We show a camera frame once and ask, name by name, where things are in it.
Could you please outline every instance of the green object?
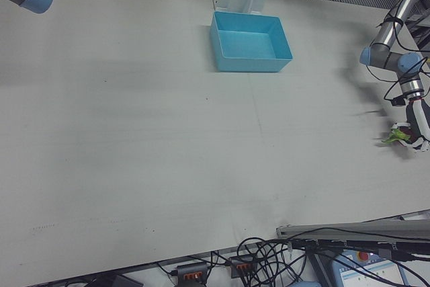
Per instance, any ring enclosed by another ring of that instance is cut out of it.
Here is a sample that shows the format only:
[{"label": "green object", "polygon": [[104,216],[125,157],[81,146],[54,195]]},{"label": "green object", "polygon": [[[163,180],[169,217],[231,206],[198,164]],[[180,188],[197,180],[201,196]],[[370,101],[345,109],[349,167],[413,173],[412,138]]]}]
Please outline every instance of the green object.
[{"label": "green object", "polygon": [[390,144],[396,140],[404,140],[408,141],[411,136],[409,134],[405,134],[400,129],[392,129],[390,135],[386,140],[383,140],[382,142],[384,144]]}]

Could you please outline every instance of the red button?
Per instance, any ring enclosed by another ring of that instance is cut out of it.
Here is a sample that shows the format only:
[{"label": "red button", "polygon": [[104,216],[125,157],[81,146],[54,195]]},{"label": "red button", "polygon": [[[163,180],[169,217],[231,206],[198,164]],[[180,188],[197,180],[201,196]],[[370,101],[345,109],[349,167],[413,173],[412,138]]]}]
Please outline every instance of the red button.
[{"label": "red button", "polygon": [[358,252],[357,257],[360,261],[367,261],[369,260],[369,253],[367,252]]}]

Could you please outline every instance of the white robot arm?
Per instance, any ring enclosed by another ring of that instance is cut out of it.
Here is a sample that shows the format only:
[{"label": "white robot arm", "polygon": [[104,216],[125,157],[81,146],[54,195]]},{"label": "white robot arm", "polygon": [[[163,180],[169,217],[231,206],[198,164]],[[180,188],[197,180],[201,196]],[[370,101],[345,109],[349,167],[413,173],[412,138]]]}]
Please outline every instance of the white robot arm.
[{"label": "white robot arm", "polygon": [[419,0],[396,0],[381,24],[380,31],[369,47],[361,52],[360,63],[394,71],[402,89],[402,95],[391,99],[394,106],[406,107],[406,122],[396,123],[392,129],[401,131],[404,136],[398,140],[407,147],[427,151],[430,141],[430,107],[423,99],[424,88],[419,73],[427,58],[417,52],[399,54],[391,51],[398,40],[398,33],[409,17],[413,6]]}]

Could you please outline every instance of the gray metal bar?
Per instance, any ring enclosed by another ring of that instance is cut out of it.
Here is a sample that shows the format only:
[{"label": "gray metal bar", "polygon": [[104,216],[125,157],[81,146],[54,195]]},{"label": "gray metal bar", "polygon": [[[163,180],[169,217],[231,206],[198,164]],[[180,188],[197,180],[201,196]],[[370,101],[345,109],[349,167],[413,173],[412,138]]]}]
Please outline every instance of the gray metal bar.
[{"label": "gray metal bar", "polygon": [[[381,241],[387,243],[403,241],[399,239],[379,237],[377,235],[363,235],[359,233],[348,233],[322,228],[336,228],[348,231],[376,233],[379,235],[430,239],[430,220],[381,220],[374,222],[286,226],[277,228],[276,233],[277,237],[280,239],[288,239],[294,235],[300,234],[297,239]],[[303,233],[315,229],[319,229],[319,231]]]}]

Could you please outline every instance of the wire bundle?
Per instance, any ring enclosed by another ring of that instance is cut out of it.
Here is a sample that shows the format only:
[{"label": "wire bundle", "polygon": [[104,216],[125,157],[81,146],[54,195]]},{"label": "wire bundle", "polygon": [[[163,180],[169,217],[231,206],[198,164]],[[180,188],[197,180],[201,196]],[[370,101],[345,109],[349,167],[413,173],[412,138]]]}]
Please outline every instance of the wire bundle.
[{"label": "wire bundle", "polygon": [[[396,29],[396,20],[394,19],[394,18],[396,18],[397,17],[397,15],[398,15],[398,10],[399,10],[399,8],[400,8],[400,5],[402,4],[402,2],[403,2],[404,0],[398,0],[397,1],[397,3],[396,3],[396,5],[395,5],[395,7],[396,7],[396,13],[394,14],[394,16],[393,15],[391,15],[390,13],[388,13],[388,17],[389,18],[392,18],[393,20],[392,20],[392,29],[393,29],[393,31],[394,31],[394,36],[395,36],[395,38],[396,38],[396,41],[397,41],[397,44],[401,47],[401,48],[403,48],[404,50],[408,50],[409,52],[420,52],[420,53],[428,53],[428,52],[430,52],[430,50],[415,50],[415,49],[413,49],[413,48],[407,48],[406,46],[404,46],[401,42],[400,42],[400,40],[398,39],[398,33],[397,33],[397,29]],[[414,66],[412,66],[407,72],[405,72],[405,73],[403,73],[398,79],[397,79],[397,81],[391,81],[391,80],[385,80],[385,79],[381,79],[381,78],[379,78],[379,77],[377,77],[371,70],[370,70],[370,68],[366,65],[366,68],[368,69],[368,71],[369,71],[369,73],[375,78],[375,79],[377,79],[377,80],[379,80],[379,81],[383,81],[383,82],[388,82],[388,83],[393,83],[391,86],[390,86],[390,88],[387,90],[387,92],[385,93],[385,95],[384,95],[384,100],[386,100],[386,101],[392,101],[392,99],[388,99],[387,98],[387,96],[388,96],[388,94],[391,92],[391,90],[393,89],[393,87],[397,84],[397,83],[400,83],[401,81],[403,81],[404,79],[411,79],[412,77],[414,77],[414,76],[416,76],[416,75],[418,75],[419,73],[422,73],[422,74],[424,74],[425,76],[427,76],[427,77],[429,77],[430,78],[430,76],[429,76],[429,74],[428,73],[426,73],[426,72],[424,72],[423,70],[422,70],[422,68],[423,68],[423,65],[427,62],[427,59],[428,59],[428,57],[426,56],[426,57],[424,57],[424,58],[422,58],[417,64],[415,64]],[[413,70],[416,66],[418,66],[419,65],[419,69],[418,69],[418,72],[416,72],[416,73],[414,73],[413,75],[409,75],[409,72],[411,71],[411,70]],[[428,88],[428,90],[427,90],[427,92],[426,92],[426,94],[423,96],[423,97],[426,97],[428,94],[429,94],[429,92],[430,92],[430,86],[429,86],[429,88]]]}]

